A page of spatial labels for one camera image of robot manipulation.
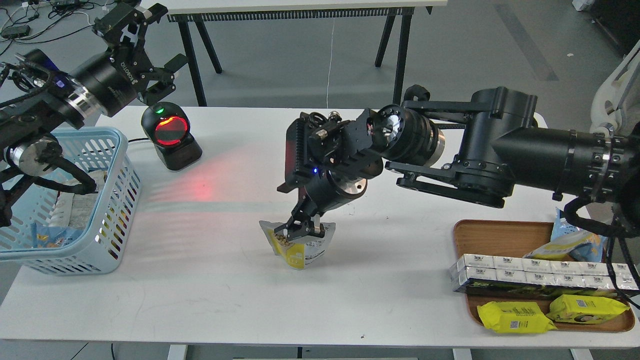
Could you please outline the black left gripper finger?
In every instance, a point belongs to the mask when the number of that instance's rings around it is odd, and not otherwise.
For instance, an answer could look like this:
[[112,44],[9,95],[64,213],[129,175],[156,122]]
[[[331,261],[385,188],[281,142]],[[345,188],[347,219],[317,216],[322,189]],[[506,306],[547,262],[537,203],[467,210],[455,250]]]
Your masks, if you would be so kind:
[[103,39],[110,50],[127,47],[142,51],[148,26],[160,22],[167,13],[167,7],[160,3],[142,10],[119,3],[105,16],[94,20],[93,33]]
[[175,89],[176,72],[188,63],[188,57],[177,54],[163,67],[142,68],[134,72],[137,84],[134,85],[137,98],[143,104],[152,106],[160,102]]

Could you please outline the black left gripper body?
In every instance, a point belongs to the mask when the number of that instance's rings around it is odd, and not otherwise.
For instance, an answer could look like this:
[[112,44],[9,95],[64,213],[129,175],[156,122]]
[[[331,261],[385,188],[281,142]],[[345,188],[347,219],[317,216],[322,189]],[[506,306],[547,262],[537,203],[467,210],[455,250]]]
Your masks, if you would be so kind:
[[147,87],[142,73],[151,69],[151,60],[140,44],[144,41],[123,35],[114,48],[90,57],[70,73],[97,99],[106,116],[114,116]]

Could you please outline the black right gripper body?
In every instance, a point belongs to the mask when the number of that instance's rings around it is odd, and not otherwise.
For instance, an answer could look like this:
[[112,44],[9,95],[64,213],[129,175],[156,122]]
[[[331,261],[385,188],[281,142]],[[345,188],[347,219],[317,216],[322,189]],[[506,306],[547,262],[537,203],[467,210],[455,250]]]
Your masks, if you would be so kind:
[[309,217],[323,215],[340,208],[365,194],[366,178],[350,178],[331,171],[318,171],[299,187],[301,211]]

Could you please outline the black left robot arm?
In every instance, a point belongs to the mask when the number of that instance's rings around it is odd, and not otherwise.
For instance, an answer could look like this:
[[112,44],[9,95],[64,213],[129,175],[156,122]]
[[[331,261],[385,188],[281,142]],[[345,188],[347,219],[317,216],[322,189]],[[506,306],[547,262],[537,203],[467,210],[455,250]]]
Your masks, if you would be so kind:
[[107,44],[70,73],[61,71],[38,48],[18,55],[18,64],[2,63],[1,79],[16,75],[30,84],[21,96],[1,103],[1,182],[18,181],[0,194],[1,226],[11,224],[12,207],[32,185],[79,195],[96,193],[96,182],[64,158],[53,130],[63,123],[75,129],[93,115],[112,117],[134,100],[154,105],[175,90],[175,73],[188,62],[183,54],[153,66],[145,50],[146,32],[168,13],[155,3],[148,9],[117,4],[94,21],[93,32]]

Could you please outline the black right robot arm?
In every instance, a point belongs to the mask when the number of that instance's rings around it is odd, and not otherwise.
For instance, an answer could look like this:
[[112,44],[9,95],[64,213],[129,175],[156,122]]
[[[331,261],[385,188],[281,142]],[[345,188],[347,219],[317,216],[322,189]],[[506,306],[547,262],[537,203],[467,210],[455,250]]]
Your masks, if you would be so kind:
[[639,280],[627,239],[639,236],[639,126],[605,135],[538,126],[537,96],[505,87],[476,91],[468,102],[432,101],[413,85],[400,104],[364,109],[355,120],[302,112],[286,130],[285,182],[298,201],[275,233],[307,243],[325,236],[320,217],[363,196],[384,169],[397,185],[502,208],[515,185],[565,194],[567,221],[608,237],[605,264],[619,244]]

